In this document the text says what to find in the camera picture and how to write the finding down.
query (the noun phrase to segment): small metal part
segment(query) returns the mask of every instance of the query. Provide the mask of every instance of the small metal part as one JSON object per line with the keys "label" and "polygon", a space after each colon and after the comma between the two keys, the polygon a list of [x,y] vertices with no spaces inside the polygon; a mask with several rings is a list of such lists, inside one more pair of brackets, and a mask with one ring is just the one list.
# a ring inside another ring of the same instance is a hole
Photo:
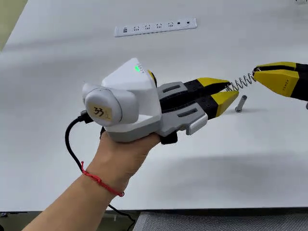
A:
{"label": "small metal part", "polygon": [[236,112],[241,112],[242,111],[242,109],[243,109],[243,105],[244,105],[244,103],[245,103],[245,101],[247,100],[247,96],[246,95],[243,95],[242,97],[241,97],[241,100],[239,101],[239,104],[236,106],[236,108],[235,108],[235,111]]}
{"label": "small metal part", "polygon": [[248,87],[248,84],[253,84],[256,82],[254,79],[254,74],[248,73],[247,75],[243,75],[243,78],[238,78],[238,80],[234,80],[234,82],[230,82],[230,85],[226,87],[226,91],[234,91],[234,90],[240,90],[243,89],[244,87]]}

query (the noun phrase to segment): forearm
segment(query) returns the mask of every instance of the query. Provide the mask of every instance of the forearm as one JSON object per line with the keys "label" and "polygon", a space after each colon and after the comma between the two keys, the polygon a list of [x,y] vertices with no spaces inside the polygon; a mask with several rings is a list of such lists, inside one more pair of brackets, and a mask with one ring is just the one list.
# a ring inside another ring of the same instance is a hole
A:
{"label": "forearm", "polygon": [[95,231],[113,198],[82,175],[23,231]]}

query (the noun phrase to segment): metal rod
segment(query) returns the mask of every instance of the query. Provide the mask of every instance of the metal rod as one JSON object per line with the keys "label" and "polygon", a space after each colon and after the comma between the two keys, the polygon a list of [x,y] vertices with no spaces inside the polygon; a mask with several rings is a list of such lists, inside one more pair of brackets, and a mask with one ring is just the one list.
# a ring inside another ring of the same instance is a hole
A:
{"label": "metal rod", "polygon": [[244,103],[245,103],[245,101],[247,100],[247,96],[246,95],[243,95],[242,97],[241,97],[241,100],[239,101],[239,104],[236,106],[236,108],[235,108],[235,111],[236,112],[241,112],[242,111],[242,109],[243,109],[243,105],[244,105]]}

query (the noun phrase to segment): finger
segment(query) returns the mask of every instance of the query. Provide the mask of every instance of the finger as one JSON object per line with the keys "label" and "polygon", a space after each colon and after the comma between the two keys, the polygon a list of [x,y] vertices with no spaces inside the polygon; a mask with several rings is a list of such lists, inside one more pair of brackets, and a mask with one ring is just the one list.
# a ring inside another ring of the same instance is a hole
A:
{"label": "finger", "polygon": [[138,145],[149,151],[154,146],[160,143],[160,138],[159,135],[157,135],[156,133],[151,133],[150,135],[143,137],[139,140],[136,140],[133,143],[134,143],[133,145]]}

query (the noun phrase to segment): wrist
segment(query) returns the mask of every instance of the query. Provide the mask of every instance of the wrist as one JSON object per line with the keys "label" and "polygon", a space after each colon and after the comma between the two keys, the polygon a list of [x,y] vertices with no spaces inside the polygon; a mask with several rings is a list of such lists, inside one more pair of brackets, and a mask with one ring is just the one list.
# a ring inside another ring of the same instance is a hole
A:
{"label": "wrist", "polygon": [[107,200],[108,203],[110,203],[112,199],[116,197],[116,195],[112,194],[104,187],[100,186],[97,182],[95,182],[88,176],[81,175],[78,178],[78,182],[83,191],[93,199],[97,198],[97,200]]}
{"label": "wrist", "polygon": [[98,176],[104,184],[119,193],[122,193],[126,189],[129,180],[129,178],[121,175],[119,169],[115,170],[114,168],[111,168],[111,166],[100,164],[95,161],[92,161],[89,164],[87,172]]}

